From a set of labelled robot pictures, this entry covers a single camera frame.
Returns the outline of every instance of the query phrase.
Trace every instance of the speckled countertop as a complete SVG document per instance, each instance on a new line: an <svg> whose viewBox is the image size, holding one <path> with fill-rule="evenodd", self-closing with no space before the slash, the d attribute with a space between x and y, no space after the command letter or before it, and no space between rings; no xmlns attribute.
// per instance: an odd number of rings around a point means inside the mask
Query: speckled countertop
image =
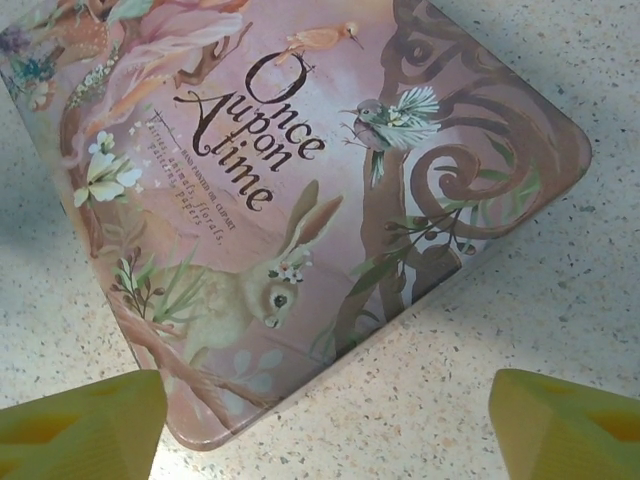
<svg viewBox="0 0 640 480"><path fill-rule="evenodd" d="M1 0L0 26L34 3ZM502 479L497 369L640 396L638 2L434 3L585 129L590 173L239 439L196 454L165 433L153 479ZM136 365L4 87L0 102L4 407Z"/></svg>

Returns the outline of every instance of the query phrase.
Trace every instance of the rabbit eye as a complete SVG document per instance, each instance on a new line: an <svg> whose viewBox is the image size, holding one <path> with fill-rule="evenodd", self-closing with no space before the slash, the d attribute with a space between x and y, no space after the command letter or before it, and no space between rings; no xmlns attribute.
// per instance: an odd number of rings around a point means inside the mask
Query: rabbit eye
<svg viewBox="0 0 640 480"><path fill-rule="evenodd" d="M287 297L285 297L284 295L276 295L273 299L273 304L276 306L276 308L282 308L287 304L287 301Z"/></svg>

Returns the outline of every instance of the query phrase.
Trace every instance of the flower crown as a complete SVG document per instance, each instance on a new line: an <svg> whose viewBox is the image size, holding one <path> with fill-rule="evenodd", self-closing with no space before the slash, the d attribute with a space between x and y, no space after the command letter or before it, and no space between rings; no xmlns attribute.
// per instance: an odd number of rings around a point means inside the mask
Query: flower crown
<svg viewBox="0 0 640 480"><path fill-rule="evenodd" d="M281 261L275 269L269 270L269 278L278 278L285 283L293 285L302 283L302 269L313 265L311 261L311 253L303 252L300 260L291 262L287 260Z"/></svg>

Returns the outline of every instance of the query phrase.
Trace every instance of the yellow block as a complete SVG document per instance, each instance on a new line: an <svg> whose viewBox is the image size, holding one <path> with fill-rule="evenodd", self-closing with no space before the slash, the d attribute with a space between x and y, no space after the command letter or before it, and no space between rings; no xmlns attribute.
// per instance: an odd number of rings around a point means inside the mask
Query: yellow block
<svg viewBox="0 0 640 480"><path fill-rule="evenodd" d="M0 410L0 479L147 480L166 415L155 370Z"/></svg>
<svg viewBox="0 0 640 480"><path fill-rule="evenodd" d="M512 480L640 479L640 401L500 370L489 414Z"/></svg>

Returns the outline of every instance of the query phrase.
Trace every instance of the bird illustration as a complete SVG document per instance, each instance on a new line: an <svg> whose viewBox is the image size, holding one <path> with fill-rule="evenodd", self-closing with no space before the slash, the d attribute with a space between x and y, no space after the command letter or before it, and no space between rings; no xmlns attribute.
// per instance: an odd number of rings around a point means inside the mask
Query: bird illustration
<svg viewBox="0 0 640 480"><path fill-rule="evenodd" d="M276 65L281 65L293 54L301 53L305 50L330 50L345 38L350 38L364 50L364 47L356 37L358 30L357 23L347 22L335 27L314 28L291 35L287 37L289 46L276 58Z"/></svg>
<svg viewBox="0 0 640 480"><path fill-rule="evenodd" d="M374 188L384 176L385 152L397 148L408 151L420 146L434 135L440 124L432 120L438 112L438 102L433 88L415 87L405 91L397 105L386 106L379 100L369 99L361 102L355 110L341 112L356 115L353 128L348 128L354 139L345 139L345 145L359 145L373 151L371 165L371 188Z"/></svg>

